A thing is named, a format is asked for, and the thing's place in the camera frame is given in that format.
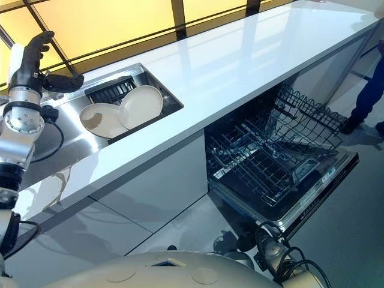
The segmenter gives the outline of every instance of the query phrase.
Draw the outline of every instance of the dish rack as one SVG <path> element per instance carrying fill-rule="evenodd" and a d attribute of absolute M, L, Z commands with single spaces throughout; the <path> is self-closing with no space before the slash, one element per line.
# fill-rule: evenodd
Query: dish rack
<path fill-rule="evenodd" d="M 135 87 L 131 76 L 120 77 L 85 90 L 85 95 L 93 104 L 109 103 L 119 106 L 122 99 Z"/>
<path fill-rule="evenodd" d="M 277 205 L 322 160 L 337 154 L 346 118 L 283 87 L 272 111 L 251 115 L 206 140 L 213 179 L 232 171 L 249 191 Z"/>

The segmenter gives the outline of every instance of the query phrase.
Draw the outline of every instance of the open dishwasher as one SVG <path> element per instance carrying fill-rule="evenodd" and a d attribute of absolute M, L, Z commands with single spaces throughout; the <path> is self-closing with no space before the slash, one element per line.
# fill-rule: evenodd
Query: open dishwasher
<path fill-rule="evenodd" d="M 210 190 L 289 238 L 357 165 L 339 148 L 346 118 L 276 87 L 205 130 Z"/>

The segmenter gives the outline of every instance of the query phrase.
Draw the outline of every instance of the window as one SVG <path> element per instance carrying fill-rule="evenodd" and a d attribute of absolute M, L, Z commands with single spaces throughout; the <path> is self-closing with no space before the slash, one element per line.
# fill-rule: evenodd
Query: window
<path fill-rule="evenodd" d="M 45 30 L 56 34 L 41 69 L 85 73 L 292 1 L 0 0 L 0 86 L 11 45 Z"/>

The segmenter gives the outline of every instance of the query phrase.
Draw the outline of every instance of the stainless steel sink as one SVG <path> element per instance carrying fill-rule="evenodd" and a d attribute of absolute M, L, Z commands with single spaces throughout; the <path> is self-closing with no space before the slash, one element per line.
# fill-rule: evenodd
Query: stainless steel sink
<path fill-rule="evenodd" d="M 135 86 L 151 85 L 156 87 L 163 96 L 163 109 L 161 115 L 156 117 L 114 139 L 105 139 L 93 135 L 84 128 L 80 122 L 79 115 L 84 107 L 94 102 L 89 96 L 89 91 L 97 91 L 98 88 L 111 87 L 116 82 L 124 79 L 133 80 Z M 181 109 L 183 105 L 164 87 L 142 64 L 135 64 L 112 74 L 99 77 L 87 82 L 83 87 L 69 94 L 44 94 L 42 105 L 52 105 L 59 110 L 59 119 L 56 124 L 64 133 L 64 144 L 62 148 L 50 158 L 30 165 L 26 172 L 22 189 L 80 161 L 81 159 L 103 149 L 107 145 L 118 141 L 151 123 L 166 117 Z M 47 124 L 36 143 L 35 158 L 43 157 L 52 152 L 60 143 L 58 130 Z"/>

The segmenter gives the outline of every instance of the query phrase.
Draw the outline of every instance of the white countertop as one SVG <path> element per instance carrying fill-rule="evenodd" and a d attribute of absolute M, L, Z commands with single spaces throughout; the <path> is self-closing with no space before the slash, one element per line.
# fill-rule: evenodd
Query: white countertop
<path fill-rule="evenodd" d="M 141 62 L 184 108 L 20 192 L 15 212 L 44 221 L 299 72 L 378 21 L 333 2 L 296 1 L 85 74 Z M 58 205 L 41 213 L 46 207 Z"/>

